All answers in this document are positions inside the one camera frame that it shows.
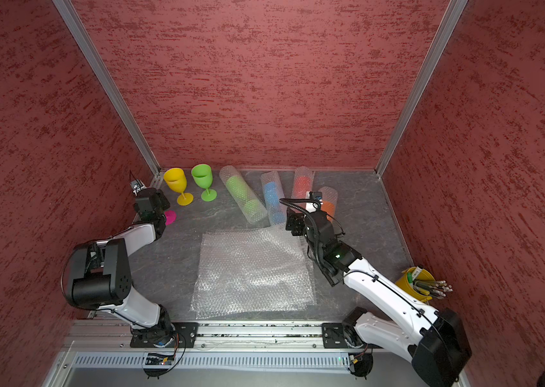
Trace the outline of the orange glass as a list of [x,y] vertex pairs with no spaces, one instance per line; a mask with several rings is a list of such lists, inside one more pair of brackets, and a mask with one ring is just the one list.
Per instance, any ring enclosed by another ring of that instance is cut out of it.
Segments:
[[339,198],[338,191],[329,186],[324,186],[319,192],[322,194],[321,210],[327,213],[329,219],[333,219]]

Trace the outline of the bright green wine glass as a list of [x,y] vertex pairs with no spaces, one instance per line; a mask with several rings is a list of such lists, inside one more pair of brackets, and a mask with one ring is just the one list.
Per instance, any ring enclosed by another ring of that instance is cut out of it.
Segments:
[[191,169],[191,175],[198,187],[203,189],[201,199],[205,202],[212,202],[217,198],[217,192],[211,188],[213,184],[213,173],[208,164],[198,164]]

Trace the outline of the pink glass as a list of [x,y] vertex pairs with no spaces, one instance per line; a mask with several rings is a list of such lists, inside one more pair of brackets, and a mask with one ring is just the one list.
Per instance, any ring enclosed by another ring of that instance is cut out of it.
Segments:
[[172,224],[172,223],[174,223],[176,221],[177,214],[176,214],[175,211],[167,210],[164,213],[164,218],[165,218],[165,224],[170,225],[170,224]]

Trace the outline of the yellow glass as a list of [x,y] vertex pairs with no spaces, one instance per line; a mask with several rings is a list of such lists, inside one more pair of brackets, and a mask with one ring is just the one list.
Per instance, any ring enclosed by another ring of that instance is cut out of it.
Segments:
[[177,204],[179,206],[188,206],[193,202],[193,195],[186,192],[187,180],[183,169],[172,168],[164,173],[166,185],[178,194]]

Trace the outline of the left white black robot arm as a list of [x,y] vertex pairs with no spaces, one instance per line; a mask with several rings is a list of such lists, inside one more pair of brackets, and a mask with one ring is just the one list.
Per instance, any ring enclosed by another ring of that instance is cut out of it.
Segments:
[[135,288],[129,262],[130,255],[162,236],[169,208],[161,190],[139,190],[134,203],[137,222],[107,239],[77,245],[61,274],[61,292],[67,303],[84,311],[106,312],[128,323],[133,347],[178,346],[179,335],[168,311]]

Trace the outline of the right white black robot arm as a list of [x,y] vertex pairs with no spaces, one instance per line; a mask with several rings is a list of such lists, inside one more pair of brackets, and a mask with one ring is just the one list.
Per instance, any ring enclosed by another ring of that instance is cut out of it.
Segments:
[[305,238],[329,284],[346,285],[388,316],[383,320],[370,312],[360,314],[352,328],[361,341],[410,362],[429,386],[454,385],[472,356],[461,317],[413,298],[382,276],[361,253],[338,238],[326,212],[284,204],[287,230]]

